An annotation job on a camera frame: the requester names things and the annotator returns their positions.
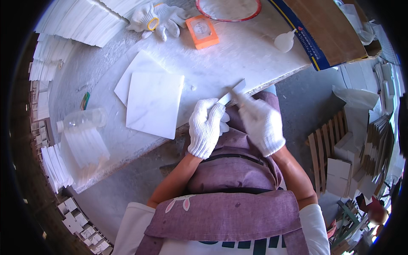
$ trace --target concrete floor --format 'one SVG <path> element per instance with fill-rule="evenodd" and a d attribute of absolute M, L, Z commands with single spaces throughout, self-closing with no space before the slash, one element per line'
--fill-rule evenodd
<path fill-rule="evenodd" d="M 330 68 L 317 72 L 313 67 L 276 84 L 286 145 L 312 183 L 310 149 L 304 142 L 310 133 L 344 106 L 344 102 L 332 93 L 332 85 L 344 87 L 340 71 Z M 114 243 L 127 204 L 147 202 L 163 180 L 159 168 L 178 162 L 183 145 L 183 137 L 172 140 L 80 194 L 72 188 L 68 191 L 91 222 Z M 337 211 L 335 203 L 339 197 L 333 196 L 327 194 L 321 197 L 323 213 L 330 215 L 329 218 L 334 217 Z"/>

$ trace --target glue bottle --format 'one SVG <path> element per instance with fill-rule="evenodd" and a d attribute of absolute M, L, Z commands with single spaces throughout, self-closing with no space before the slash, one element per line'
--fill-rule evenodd
<path fill-rule="evenodd" d="M 68 114 L 64 120 L 57 121 L 57 131 L 62 133 L 64 130 L 83 130 L 94 127 L 103 127 L 108 120 L 108 114 L 105 108 L 77 111 Z"/>
<path fill-rule="evenodd" d="M 293 47 L 293 37 L 295 36 L 295 31 L 296 29 L 278 35 L 274 41 L 275 47 L 283 53 L 290 51 L 290 49 Z"/>

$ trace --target gloved hand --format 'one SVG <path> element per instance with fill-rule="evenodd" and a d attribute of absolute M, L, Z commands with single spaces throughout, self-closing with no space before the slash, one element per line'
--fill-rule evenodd
<path fill-rule="evenodd" d="M 281 149 L 286 140 L 282 133 L 280 113 L 264 100 L 255 100 L 244 94 L 238 94 L 241 104 L 241 116 L 249 139 L 264 157 L 268 157 Z"/>
<path fill-rule="evenodd" d="M 154 12 L 159 18 L 159 25 L 156 30 L 159 32 L 159 36 L 163 41 L 167 40 L 166 29 L 174 37 L 179 37 L 180 29 L 186 28 L 186 19 L 189 18 L 187 12 L 177 6 L 168 6 L 166 4 L 158 4 L 154 6 Z M 151 34 L 150 31 L 145 31 L 142 35 L 143 38 L 148 37 Z"/>
<path fill-rule="evenodd" d="M 229 116 L 225 113 L 225 106 L 217 101 L 217 98 L 198 101 L 188 121 L 191 143 L 187 150 L 204 160 L 210 157 L 218 137 L 229 131 L 225 123 L 229 121 Z"/>
<path fill-rule="evenodd" d="M 130 20 L 130 25 L 126 27 L 127 30 L 134 30 L 136 32 L 151 33 L 159 24 L 159 18 L 154 12 L 153 4 L 147 3 L 135 10 Z"/>

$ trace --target forearm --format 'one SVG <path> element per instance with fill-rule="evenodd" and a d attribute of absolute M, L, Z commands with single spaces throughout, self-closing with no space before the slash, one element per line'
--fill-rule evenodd
<path fill-rule="evenodd" d="M 179 197 L 201 161 L 201 158 L 188 153 L 157 186 L 153 195 L 147 201 L 147 206 L 156 208 L 163 201 Z"/>
<path fill-rule="evenodd" d="M 306 172 L 288 151 L 286 145 L 271 155 L 282 172 L 288 190 L 292 191 L 299 210 L 309 204 L 317 204 L 317 195 Z"/>

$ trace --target orange sponge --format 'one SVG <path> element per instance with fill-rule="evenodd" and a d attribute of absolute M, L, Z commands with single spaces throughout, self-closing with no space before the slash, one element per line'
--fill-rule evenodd
<path fill-rule="evenodd" d="M 204 15 L 189 18 L 186 24 L 197 50 L 220 43 L 213 24 Z"/>

